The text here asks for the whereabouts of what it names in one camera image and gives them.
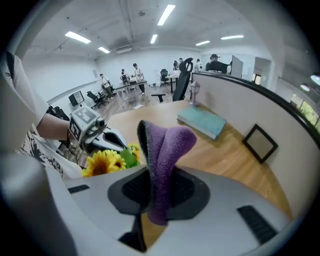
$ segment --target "wooden floor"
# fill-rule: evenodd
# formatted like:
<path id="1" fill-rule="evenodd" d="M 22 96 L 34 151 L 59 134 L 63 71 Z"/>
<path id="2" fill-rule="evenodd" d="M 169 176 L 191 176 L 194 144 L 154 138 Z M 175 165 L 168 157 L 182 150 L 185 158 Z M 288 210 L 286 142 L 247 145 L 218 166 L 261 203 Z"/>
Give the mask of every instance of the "wooden floor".
<path id="1" fill-rule="evenodd" d="M 151 94 L 157 93 L 166 93 L 163 99 L 167 102 L 172 102 L 170 86 L 146 87 L 145 95 L 141 95 L 140 90 L 137 89 L 137 91 L 131 92 L 126 101 L 124 101 L 123 97 L 121 96 L 115 96 L 112 100 L 110 100 L 110 103 L 107 104 L 107 106 L 97 109 L 97 111 L 101 113 L 105 120 L 109 120 L 112 115 L 132 110 L 139 104 L 143 105 L 144 107 L 159 104 L 160 102 L 158 97 L 151 96 Z M 187 101 L 189 97 L 190 94 L 187 92 L 185 100 Z M 140 116 L 142 116 L 141 118 L 147 120 L 147 114 L 144 116 L 142 109 L 139 112 Z M 159 119 L 159 123 L 157 124 L 165 127 L 166 123 L 170 123 L 170 121 L 166 119 L 172 119 L 173 117 L 170 117 L 170 115 L 164 115 L 161 118 L 159 115 L 162 115 L 162 113 L 163 112 L 158 112 L 155 113 L 155 115 L 158 117 L 157 120 Z M 123 123 L 123 119 L 128 120 L 128 126 L 130 122 L 135 123 L 140 121 L 136 120 L 134 117 L 129 118 L 128 115 L 127 113 L 123 113 L 121 115 L 113 116 L 110 120 L 112 127 L 115 127 L 121 133 L 128 133 L 126 130 L 129 129 L 128 127 L 123 127 L 123 125 L 119 125 L 119 127 L 115 126 L 117 119 L 119 119 L 118 123 Z M 277 208 L 283 211 L 289 219 L 292 219 L 292 214 L 286 195 L 282 190 L 278 180 L 274 176 L 272 170 L 270 170 L 266 163 L 260 164 L 254 158 L 254 156 L 242 143 L 243 136 L 236 129 L 234 129 L 230 124 L 226 124 L 217 141 L 213 141 L 200 133 L 197 133 L 197 136 L 199 139 L 196 145 L 187 155 L 183 156 L 179 160 L 178 165 L 195 169 L 198 169 L 199 166 L 201 166 L 200 169 L 203 171 L 226 176 L 240 181 L 247 187 L 262 195 L 269 202 L 273 203 Z M 128 142 L 137 142 L 137 135 L 135 131 L 133 131 L 129 137 L 126 138 L 126 140 Z M 212 153 L 205 153 L 206 149 L 210 149 Z M 81 154 L 81 152 L 80 155 L 81 157 L 78 161 L 78 164 L 85 166 L 87 156 L 83 153 Z M 68 151 L 66 151 L 65 156 L 71 161 L 75 161 L 75 158 L 70 155 Z M 146 162 L 143 155 L 141 156 L 141 162 Z M 148 248 L 165 230 L 164 227 L 152 224 L 145 214 L 142 215 L 142 227 L 144 240 Z"/>

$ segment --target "office room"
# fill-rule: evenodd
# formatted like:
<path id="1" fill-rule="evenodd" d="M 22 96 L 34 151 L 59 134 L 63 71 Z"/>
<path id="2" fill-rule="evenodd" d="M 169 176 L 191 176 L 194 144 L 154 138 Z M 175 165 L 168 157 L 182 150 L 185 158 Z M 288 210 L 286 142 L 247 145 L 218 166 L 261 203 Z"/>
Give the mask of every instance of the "office room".
<path id="1" fill-rule="evenodd" d="M 74 255 L 272 254 L 309 211 L 320 66 L 280 4 L 44 1 L 19 33 L 1 95 L 28 107 L 1 144 L 45 174 Z"/>

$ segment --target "ceiling light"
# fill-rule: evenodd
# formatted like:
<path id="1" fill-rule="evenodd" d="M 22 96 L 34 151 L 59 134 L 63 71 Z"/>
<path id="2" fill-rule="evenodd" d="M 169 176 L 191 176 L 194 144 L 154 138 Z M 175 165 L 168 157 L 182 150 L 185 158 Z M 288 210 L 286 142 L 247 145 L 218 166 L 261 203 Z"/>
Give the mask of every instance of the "ceiling light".
<path id="1" fill-rule="evenodd" d="M 307 92 L 310 91 L 310 88 L 309 88 L 308 86 L 306 86 L 304 83 L 301 84 L 300 87 L 301 87 L 303 90 L 307 91 Z"/>
<path id="2" fill-rule="evenodd" d="M 311 80 L 314 81 L 318 86 L 320 86 L 320 73 L 319 73 L 319 72 L 313 73 L 310 78 L 311 78 Z"/>
<path id="3" fill-rule="evenodd" d="M 244 38 L 243 35 L 231 35 L 231 36 L 225 36 L 225 37 L 221 37 L 221 40 L 228 40 L 228 39 L 235 39 L 235 38 Z"/>
<path id="4" fill-rule="evenodd" d="M 106 53 L 106 54 L 110 53 L 109 50 L 107 50 L 107 49 L 105 49 L 105 48 L 103 48 L 103 47 L 99 47 L 98 49 L 99 49 L 100 51 L 103 51 L 103 52 Z"/>
<path id="5" fill-rule="evenodd" d="M 164 12 L 162 13 L 162 16 L 158 22 L 158 26 L 162 26 L 166 19 L 169 17 L 170 13 L 174 10 L 176 6 L 172 5 L 172 4 L 168 4 L 164 10 Z"/>
<path id="6" fill-rule="evenodd" d="M 73 32 L 71 32 L 71 31 L 69 31 L 68 33 L 66 33 L 65 36 L 66 36 L 66 37 L 69 37 L 69 38 L 76 39 L 76 40 L 81 41 L 81 42 L 83 42 L 83 43 L 85 43 L 85 44 L 91 42 L 89 39 L 86 39 L 86 38 L 84 38 L 83 36 L 78 35 L 78 34 L 76 34 L 76 33 L 73 33 Z"/>
<path id="7" fill-rule="evenodd" d="M 150 44 L 154 44 L 154 43 L 155 43 L 155 41 L 156 41 L 156 39 L 157 39 L 157 36 L 158 36 L 157 34 L 154 34 L 154 35 L 152 36 Z"/>
<path id="8" fill-rule="evenodd" d="M 201 45 L 204 45 L 204 44 L 207 44 L 207 43 L 210 43 L 210 41 L 198 42 L 196 44 L 196 46 L 201 46 Z"/>

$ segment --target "person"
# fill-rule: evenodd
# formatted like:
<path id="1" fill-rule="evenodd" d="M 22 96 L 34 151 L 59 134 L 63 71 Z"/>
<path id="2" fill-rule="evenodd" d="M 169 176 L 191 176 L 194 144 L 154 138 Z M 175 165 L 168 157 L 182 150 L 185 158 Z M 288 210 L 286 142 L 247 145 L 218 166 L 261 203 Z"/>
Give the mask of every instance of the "person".
<path id="1" fill-rule="evenodd" d="M 205 65 L 205 71 L 209 71 L 209 70 L 210 70 L 210 63 L 216 62 L 217 60 L 218 60 L 218 55 L 212 54 L 212 55 L 210 56 L 210 62 L 208 62 L 208 63 Z"/>
<path id="2" fill-rule="evenodd" d="M 102 89 L 105 90 L 106 94 L 108 95 L 108 97 L 110 99 L 113 99 L 114 97 L 113 97 L 113 94 L 112 94 L 112 91 L 111 91 L 110 81 L 105 78 L 104 74 L 100 74 L 100 77 L 101 77 Z"/>
<path id="3" fill-rule="evenodd" d="M 173 70 L 178 70 L 178 62 L 176 60 L 173 63 Z"/>
<path id="4" fill-rule="evenodd" d="M 144 80 L 145 79 L 144 73 L 142 73 L 141 69 L 138 68 L 137 63 L 134 63 L 133 67 L 134 67 L 134 75 L 133 75 L 133 77 L 135 77 L 136 81 L 139 82 L 139 81 Z M 139 88 L 141 90 L 142 95 L 145 95 L 145 85 L 144 84 L 139 84 Z"/>
<path id="5" fill-rule="evenodd" d="M 127 84 L 130 80 L 129 75 L 125 72 L 124 69 L 121 70 L 120 79 L 122 80 L 123 84 Z"/>
<path id="6" fill-rule="evenodd" d="M 180 64 L 184 62 L 184 60 L 182 58 L 179 58 L 179 64 L 178 64 L 178 70 L 180 70 Z"/>
<path id="7" fill-rule="evenodd" d="M 20 152 L 36 158 L 47 171 L 58 172 L 62 179 L 81 178 L 82 168 L 56 153 L 42 139 L 63 141 L 67 141 L 68 138 L 74 139 L 69 133 L 69 122 L 46 113 L 49 105 L 29 84 L 20 58 L 5 52 L 1 58 L 0 70 L 6 80 L 5 86 L 10 86 L 35 114 L 34 129 L 25 135 Z"/>
<path id="8" fill-rule="evenodd" d="M 194 72 L 198 73 L 199 72 L 199 66 L 200 66 L 200 59 L 196 59 L 196 64 L 194 65 Z"/>
<path id="9" fill-rule="evenodd" d="M 232 61 L 230 62 L 230 65 L 228 65 L 228 66 L 226 67 L 226 73 L 227 73 L 228 75 L 231 75 L 231 68 L 232 68 Z"/>

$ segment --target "ceiling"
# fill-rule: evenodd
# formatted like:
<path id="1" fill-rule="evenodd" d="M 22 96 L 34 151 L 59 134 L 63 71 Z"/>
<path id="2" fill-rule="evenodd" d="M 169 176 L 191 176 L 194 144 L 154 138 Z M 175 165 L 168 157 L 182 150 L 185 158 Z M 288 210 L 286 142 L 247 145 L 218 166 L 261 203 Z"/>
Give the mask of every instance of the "ceiling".
<path id="1" fill-rule="evenodd" d="M 163 26 L 157 23 L 167 4 L 176 5 Z M 65 36 L 75 32 L 87 45 Z M 150 44 L 158 34 L 155 44 Z M 242 44 L 258 44 L 252 26 L 223 0 L 73 0 L 43 27 L 31 44 L 34 51 L 96 58 L 117 48 L 180 47 L 202 50 L 234 44 L 223 36 L 245 35 Z M 210 43 L 197 47 L 196 43 Z"/>

